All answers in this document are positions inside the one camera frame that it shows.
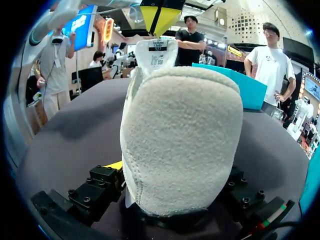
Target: monitor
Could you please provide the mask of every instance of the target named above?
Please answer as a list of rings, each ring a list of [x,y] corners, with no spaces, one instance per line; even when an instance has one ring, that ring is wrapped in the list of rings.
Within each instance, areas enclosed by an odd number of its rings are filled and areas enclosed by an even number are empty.
[[[297,54],[312,63],[315,61],[313,49],[301,42],[284,37],[283,48],[285,51],[288,51],[293,54]]]
[[[128,45],[126,48],[126,53],[129,54],[133,52],[133,54],[136,54],[136,46],[137,45]]]
[[[92,67],[78,71],[79,74],[79,82],[81,82],[81,90],[82,92],[87,91],[92,88],[94,85],[102,82],[104,80],[102,74],[102,68]],[[72,73],[72,79],[75,77],[75,80],[72,80],[72,83],[77,82],[77,73]]]
[[[305,90],[307,90],[312,96],[320,101],[320,86],[317,85],[311,78],[305,78]]]
[[[90,5],[79,11],[78,16],[73,20],[67,22],[62,29],[62,33],[65,36],[69,36],[71,32],[76,33],[74,50],[78,51],[83,48],[92,46],[92,32],[93,26],[95,22],[95,15],[91,13],[95,13],[97,11],[97,6]]]
[[[112,49],[112,52],[115,54],[118,49],[119,49],[119,46],[114,46]]]

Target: yellow part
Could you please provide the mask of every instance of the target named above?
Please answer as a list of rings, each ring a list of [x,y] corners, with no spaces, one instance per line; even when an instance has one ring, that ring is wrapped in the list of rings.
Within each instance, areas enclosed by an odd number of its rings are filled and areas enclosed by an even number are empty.
[[[141,6],[140,9],[143,15],[146,30],[150,32],[158,7]],[[181,12],[182,11],[178,9],[162,7],[153,35],[156,38],[161,37],[173,24],[179,21]]]
[[[158,7],[157,6],[140,6],[145,28],[150,32],[151,25],[155,19]]]
[[[153,35],[156,38],[160,38],[172,25],[179,21],[181,12],[182,11],[178,9],[161,8]]]
[[[118,161],[118,162],[110,164],[108,166],[104,166],[104,168],[113,168],[113,169],[117,169],[119,171],[122,169],[122,161]]]

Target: glasses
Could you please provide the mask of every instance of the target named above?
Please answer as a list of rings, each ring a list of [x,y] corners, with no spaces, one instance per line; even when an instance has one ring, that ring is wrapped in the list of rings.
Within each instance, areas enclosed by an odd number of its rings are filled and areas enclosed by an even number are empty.
[[[277,34],[274,31],[271,31],[271,30],[265,30],[264,34],[270,35],[270,36],[273,36],[273,37],[277,36]]]

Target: man in black t-shirt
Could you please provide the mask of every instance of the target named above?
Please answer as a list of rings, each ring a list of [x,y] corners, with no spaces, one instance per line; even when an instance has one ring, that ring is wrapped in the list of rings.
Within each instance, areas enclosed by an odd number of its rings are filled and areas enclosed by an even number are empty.
[[[179,30],[175,34],[175,39],[179,44],[175,66],[198,64],[200,53],[206,48],[205,36],[197,32],[197,18],[195,16],[185,16],[184,22],[188,29]]]

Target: blue sign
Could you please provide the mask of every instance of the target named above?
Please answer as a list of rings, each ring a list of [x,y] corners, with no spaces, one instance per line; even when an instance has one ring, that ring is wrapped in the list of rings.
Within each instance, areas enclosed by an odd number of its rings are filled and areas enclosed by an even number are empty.
[[[210,69],[229,77],[239,86],[243,108],[251,110],[261,110],[267,91],[266,85],[251,77],[228,68],[198,63],[193,63],[192,66]]]
[[[63,35],[69,37],[71,32],[76,33],[74,50],[78,51],[80,49],[91,47],[91,38],[92,38],[92,26],[95,20],[95,15],[93,13],[95,11],[94,5],[88,6],[85,9],[79,11],[78,16],[73,20],[67,22],[62,29]]]

